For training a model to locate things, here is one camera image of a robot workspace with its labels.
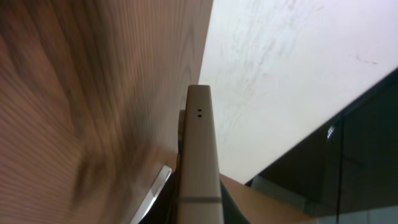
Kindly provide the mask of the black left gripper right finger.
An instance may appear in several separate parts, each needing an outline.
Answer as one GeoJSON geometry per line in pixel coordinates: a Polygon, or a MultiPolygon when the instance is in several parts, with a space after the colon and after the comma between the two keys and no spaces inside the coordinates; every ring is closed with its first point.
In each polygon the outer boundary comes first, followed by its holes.
{"type": "Polygon", "coordinates": [[[241,213],[238,206],[234,202],[232,196],[229,194],[227,188],[224,186],[222,182],[220,182],[220,186],[221,186],[224,223],[249,224],[249,221],[241,213]]]}

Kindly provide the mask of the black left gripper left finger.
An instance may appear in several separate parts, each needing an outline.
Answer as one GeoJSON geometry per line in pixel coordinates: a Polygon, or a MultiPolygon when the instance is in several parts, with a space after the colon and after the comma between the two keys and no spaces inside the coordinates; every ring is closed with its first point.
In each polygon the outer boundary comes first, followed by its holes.
{"type": "Polygon", "coordinates": [[[130,224],[176,223],[177,174],[177,168],[161,168],[130,224]]]}

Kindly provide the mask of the silver Galaxy smartphone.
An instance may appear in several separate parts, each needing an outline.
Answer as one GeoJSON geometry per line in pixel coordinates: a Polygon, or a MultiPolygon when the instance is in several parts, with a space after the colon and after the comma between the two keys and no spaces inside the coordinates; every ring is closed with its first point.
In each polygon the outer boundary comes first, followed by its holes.
{"type": "Polygon", "coordinates": [[[178,124],[176,223],[224,222],[211,88],[190,85],[178,124]]]}

